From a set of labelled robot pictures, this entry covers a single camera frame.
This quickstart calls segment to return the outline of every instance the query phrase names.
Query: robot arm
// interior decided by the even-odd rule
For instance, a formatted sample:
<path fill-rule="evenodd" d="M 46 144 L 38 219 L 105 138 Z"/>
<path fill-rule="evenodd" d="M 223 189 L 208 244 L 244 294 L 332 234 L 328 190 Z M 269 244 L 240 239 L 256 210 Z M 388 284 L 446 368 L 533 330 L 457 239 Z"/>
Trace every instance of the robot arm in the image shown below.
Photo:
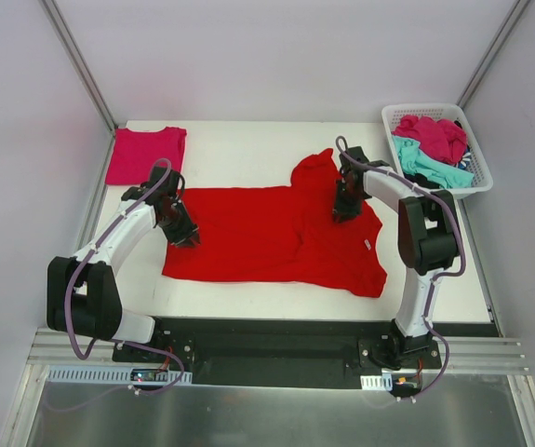
<path fill-rule="evenodd" d="M 373 346 L 369 358 L 379 366 L 399 369 L 406 360 L 412 361 L 433 345 L 432 323 L 425 321 L 426 316 L 432 315 L 438 290 L 439 280 L 433 280 L 451 267 L 458 255 L 458 244 L 448 216 L 435 201 L 392 178 L 388 175 L 391 169 L 384 163 L 368 163 L 362 148 L 349 148 L 346 154 L 375 169 L 361 169 L 341 156 L 342 180 L 337 184 L 334 219 L 339 223 L 353 219 L 360 214 L 363 200 L 372 196 L 398 214 L 398 249 L 407 268 L 403 299 L 386 342 Z M 69 321 L 75 333 L 143 344 L 162 337 L 155 318 L 122 308 L 115 275 L 139 240 L 156 226 L 162 228 L 170 244 L 194 247 L 199 243 L 198 227 L 181 201 L 184 188 L 178 192 L 179 182 L 183 182 L 181 175 L 171 171 L 154 189 L 164 174 L 165 169 L 155 168 L 149 182 L 130 188 L 122 196 L 116 219 L 102 230 L 103 237 L 93 239 L 103 239 L 98 247 L 92 242 L 73 257 L 57 257 L 50 263 L 48 327 L 67 332 L 66 298 L 71 291 Z M 432 194 L 445 202 L 455 216 L 451 193 Z M 79 268 L 82 269 L 71 287 Z"/>
<path fill-rule="evenodd" d="M 177 171 L 172 170 L 140 201 L 165 174 L 166 168 L 154 168 L 149 182 L 131 187 L 123 194 L 118 211 L 99 235 L 72 257 L 56 257 L 50 263 L 47 270 L 47 325 L 50 329 L 67 331 L 67 289 L 77 267 L 87 260 L 72 290 L 70 318 L 74 332 L 101 340 L 150 342 L 154 335 L 154 318 L 122 308 L 115 275 L 140 239 L 156 226 L 162 228 L 167 242 L 172 245 L 194 247 L 199 244 L 198 227 L 181 200 L 184 187 L 178 191 L 183 179 Z M 103 242 L 97 247 L 96 241 L 100 239 Z"/>
<path fill-rule="evenodd" d="M 384 163 L 369 163 L 361 147 L 348 148 L 346 154 L 375 169 L 360 169 L 340 155 L 342 180 L 337 185 L 334 219 L 341 223 L 354 218 L 361 211 L 362 201 L 373 196 L 398 214 L 397 248 L 407 268 L 404 293 L 388 341 L 371 348 L 369 357 L 379 366 L 399 369 L 402 362 L 418 357 L 431 346 L 432 321 L 427 323 L 425 318 L 432 315 L 438 293 L 441 278 L 434 278 L 452 266 L 459 255 L 458 244 L 448 216 L 431 198 L 389 176 L 391 168 Z M 432 195 L 444 201 L 456 216 L 450 192 Z"/>

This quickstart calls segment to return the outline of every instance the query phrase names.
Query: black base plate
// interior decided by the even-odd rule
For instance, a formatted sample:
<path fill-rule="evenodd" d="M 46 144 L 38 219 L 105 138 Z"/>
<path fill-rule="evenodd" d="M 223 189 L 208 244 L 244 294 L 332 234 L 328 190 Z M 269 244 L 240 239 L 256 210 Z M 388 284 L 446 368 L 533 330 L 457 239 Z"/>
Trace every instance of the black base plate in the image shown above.
<path fill-rule="evenodd" d="M 361 375 L 381 374 L 362 352 L 390 328 L 389 322 L 197 318 L 161 318 L 161 325 L 170 328 L 168 345 L 193 372 L 195 384 L 331 389 L 359 389 Z M 446 336 L 498 336 L 492 324 L 435 328 Z M 429 352 L 423 359 L 424 368 L 440 368 L 440 356 Z M 158 364 L 164 358 L 124 346 L 114 350 L 113 360 Z M 406 365 L 417 367 L 417 359 Z"/>
<path fill-rule="evenodd" d="M 379 364 L 376 356 L 386 350 L 386 340 L 382 338 L 362 339 L 358 342 L 360 346 L 360 363 L 363 365 Z M 422 368 L 424 370 L 439 370 L 442 365 L 441 357 L 438 351 L 438 343 L 431 341 L 427 350 L 423 350 L 414 356 L 401 359 L 401 369 L 417 370 L 419 367 L 419 360 L 422 359 Z"/>

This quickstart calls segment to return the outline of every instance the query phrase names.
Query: folded pink shirt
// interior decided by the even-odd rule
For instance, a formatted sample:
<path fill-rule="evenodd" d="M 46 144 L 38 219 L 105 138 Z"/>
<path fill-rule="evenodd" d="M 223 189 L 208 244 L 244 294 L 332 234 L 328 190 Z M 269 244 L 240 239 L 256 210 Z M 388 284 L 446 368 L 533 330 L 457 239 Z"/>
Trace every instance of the folded pink shirt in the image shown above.
<path fill-rule="evenodd" d="M 106 184 L 139 184 L 149 180 L 158 158 L 167 158 L 172 168 L 182 169 L 186 130 L 164 128 L 157 132 L 117 129 Z"/>

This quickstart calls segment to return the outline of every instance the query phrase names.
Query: white backdrop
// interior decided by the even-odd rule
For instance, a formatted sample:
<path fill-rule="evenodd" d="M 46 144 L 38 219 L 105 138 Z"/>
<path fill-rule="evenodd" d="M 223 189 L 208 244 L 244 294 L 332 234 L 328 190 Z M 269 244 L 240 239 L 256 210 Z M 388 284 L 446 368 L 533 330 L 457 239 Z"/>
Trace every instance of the white backdrop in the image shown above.
<path fill-rule="evenodd" d="M 455 102 L 514 0 L 58 0 L 119 123 Z"/>
<path fill-rule="evenodd" d="M 535 380 L 535 3 L 466 109 L 494 179 L 468 216 L 507 335 Z"/>
<path fill-rule="evenodd" d="M 109 137 L 38 2 L 0 0 L 0 433 Z"/>

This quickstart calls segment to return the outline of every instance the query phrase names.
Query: plastic basket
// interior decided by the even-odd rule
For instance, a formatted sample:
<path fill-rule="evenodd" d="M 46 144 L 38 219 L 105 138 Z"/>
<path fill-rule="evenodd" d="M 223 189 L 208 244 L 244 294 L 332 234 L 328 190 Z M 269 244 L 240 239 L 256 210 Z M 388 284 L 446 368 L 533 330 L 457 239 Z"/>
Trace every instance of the plastic basket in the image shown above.
<path fill-rule="evenodd" d="M 488 191 L 492 187 L 492 176 L 488 170 L 488 165 L 480 146 L 475 139 L 472 128 L 468 120 L 465 118 L 463 110 L 455 104 L 443 104 L 443 103 L 423 103 L 423 104 L 398 104 L 388 105 L 382 109 L 382 123 L 385 126 L 385 133 L 387 134 L 387 141 L 389 143 L 389 149 L 393 156 L 395 169 L 400 175 L 404 175 L 399 164 L 399 158 L 395 150 L 394 141 L 391 132 L 395 130 L 401 118 L 405 115 L 415 116 L 430 116 L 434 120 L 441 118 L 455 121 L 458 119 L 465 130 L 468 137 L 468 145 L 472 152 L 472 162 L 468 166 L 467 170 L 474 174 L 472 180 L 472 186 L 469 188 L 457 188 L 448 189 L 455 198 L 468 197 L 473 193 L 479 193 L 481 191 Z"/>

